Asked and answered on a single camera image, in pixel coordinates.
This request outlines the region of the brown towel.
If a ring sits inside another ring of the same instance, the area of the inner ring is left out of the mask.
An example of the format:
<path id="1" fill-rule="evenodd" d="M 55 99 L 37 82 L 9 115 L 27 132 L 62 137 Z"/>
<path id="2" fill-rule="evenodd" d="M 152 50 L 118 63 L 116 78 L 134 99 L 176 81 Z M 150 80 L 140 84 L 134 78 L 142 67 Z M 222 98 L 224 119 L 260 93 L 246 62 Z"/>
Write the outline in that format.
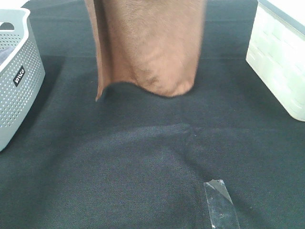
<path id="1" fill-rule="evenodd" d="M 112 83 L 175 97 L 194 85 L 207 2 L 87 0 L 98 70 L 97 98 Z"/>

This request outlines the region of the black table cloth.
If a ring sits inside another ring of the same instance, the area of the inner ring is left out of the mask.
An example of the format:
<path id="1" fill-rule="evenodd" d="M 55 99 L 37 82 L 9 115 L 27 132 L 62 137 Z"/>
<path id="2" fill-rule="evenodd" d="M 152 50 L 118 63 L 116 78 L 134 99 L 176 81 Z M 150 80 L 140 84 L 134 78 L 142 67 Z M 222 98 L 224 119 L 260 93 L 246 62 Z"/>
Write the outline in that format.
<path id="1" fill-rule="evenodd" d="M 1 228 L 209 229 L 212 179 L 241 228 L 304 228 L 305 124 L 245 60 L 257 1 L 208 1 L 188 94 L 116 83 L 98 101 L 84 2 L 26 6 L 46 75 L 0 154 Z"/>

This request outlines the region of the clear tape strip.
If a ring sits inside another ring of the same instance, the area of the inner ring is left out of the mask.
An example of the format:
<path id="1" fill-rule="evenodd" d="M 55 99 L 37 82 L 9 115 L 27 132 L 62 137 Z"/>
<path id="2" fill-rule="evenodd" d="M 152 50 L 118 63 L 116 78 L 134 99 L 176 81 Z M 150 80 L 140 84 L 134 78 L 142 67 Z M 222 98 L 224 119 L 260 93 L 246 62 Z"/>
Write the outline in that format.
<path id="1" fill-rule="evenodd" d="M 236 210 L 223 180 L 212 179 L 204 183 L 211 227 L 213 229 L 239 229 Z"/>

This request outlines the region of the grey perforated laundry basket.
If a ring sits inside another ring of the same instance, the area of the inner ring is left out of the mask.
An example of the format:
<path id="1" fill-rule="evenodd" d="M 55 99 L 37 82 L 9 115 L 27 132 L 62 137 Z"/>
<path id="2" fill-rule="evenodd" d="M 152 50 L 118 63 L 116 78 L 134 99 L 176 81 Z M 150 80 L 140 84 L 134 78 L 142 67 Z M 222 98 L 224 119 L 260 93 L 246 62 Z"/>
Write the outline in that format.
<path id="1" fill-rule="evenodd" d="M 45 70 L 30 24 L 30 10 L 1 9 L 0 148 L 4 149 L 29 112 L 41 88 Z"/>

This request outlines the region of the white plastic storage bin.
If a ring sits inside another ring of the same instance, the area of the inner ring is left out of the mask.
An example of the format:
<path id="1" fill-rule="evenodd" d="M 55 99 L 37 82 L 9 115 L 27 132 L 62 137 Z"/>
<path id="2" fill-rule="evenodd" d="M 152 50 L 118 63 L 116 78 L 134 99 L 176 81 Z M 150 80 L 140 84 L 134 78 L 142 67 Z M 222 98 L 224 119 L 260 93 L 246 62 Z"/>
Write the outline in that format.
<path id="1" fill-rule="evenodd" d="M 246 61 L 284 109 L 305 120 L 305 2 L 258 1 Z"/>

